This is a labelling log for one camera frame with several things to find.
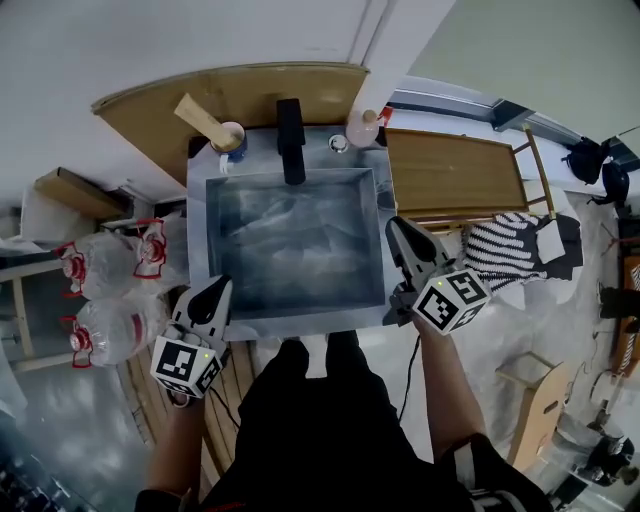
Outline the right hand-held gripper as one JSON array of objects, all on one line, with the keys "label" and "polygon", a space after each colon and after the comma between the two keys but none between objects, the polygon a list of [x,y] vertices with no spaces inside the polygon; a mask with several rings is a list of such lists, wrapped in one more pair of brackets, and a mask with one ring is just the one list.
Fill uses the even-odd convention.
[{"label": "right hand-held gripper", "polygon": [[468,325],[490,300],[477,273],[448,255],[441,241],[413,221],[391,218],[385,235],[402,280],[389,297],[385,325],[418,316],[442,335]]}]

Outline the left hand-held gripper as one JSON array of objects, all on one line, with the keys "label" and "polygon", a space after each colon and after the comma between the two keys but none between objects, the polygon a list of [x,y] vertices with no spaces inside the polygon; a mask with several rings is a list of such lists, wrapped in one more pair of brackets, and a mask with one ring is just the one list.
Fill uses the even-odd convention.
[{"label": "left hand-held gripper", "polygon": [[218,275],[183,292],[156,337],[151,376],[171,394],[203,398],[224,367],[231,278]]}]

